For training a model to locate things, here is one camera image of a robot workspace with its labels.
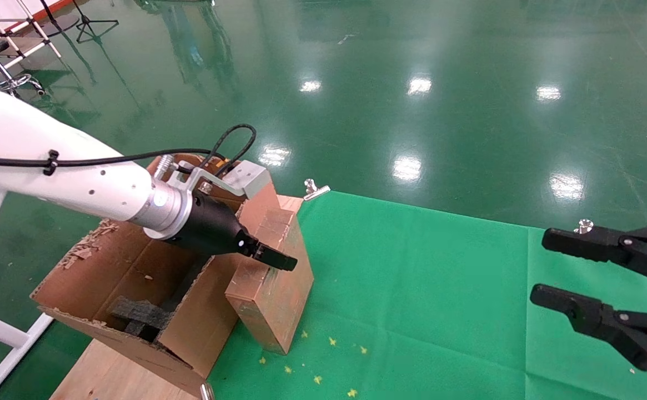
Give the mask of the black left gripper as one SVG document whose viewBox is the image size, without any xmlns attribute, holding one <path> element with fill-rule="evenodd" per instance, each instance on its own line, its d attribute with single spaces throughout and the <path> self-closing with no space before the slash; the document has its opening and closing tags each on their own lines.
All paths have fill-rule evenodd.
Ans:
<svg viewBox="0 0 647 400">
<path fill-rule="evenodd" d="M 298 259 L 260 243 L 226 204 L 192 193 L 192 206 L 181 229 L 166 243 L 210 256 L 239 253 L 281 271 L 293 271 Z"/>
</svg>

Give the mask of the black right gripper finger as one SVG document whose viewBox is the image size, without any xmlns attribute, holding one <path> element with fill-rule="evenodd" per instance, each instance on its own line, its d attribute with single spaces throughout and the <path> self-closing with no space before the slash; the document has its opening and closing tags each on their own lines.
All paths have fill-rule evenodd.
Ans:
<svg viewBox="0 0 647 400">
<path fill-rule="evenodd" d="M 647 277 L 647 226 L 633 231 L 594 226 L 586 233 L 550 228 L 541 245 L 585 260 L 615 263 Z"/>
<path fill-rule="evenodd" d="M 647 372 L 647 312 L 616 311 L 600 299 L 535 284 L 530 301 L 564 314 L 575 332 L 609 344 L 636 369 Z"/>
</svg>

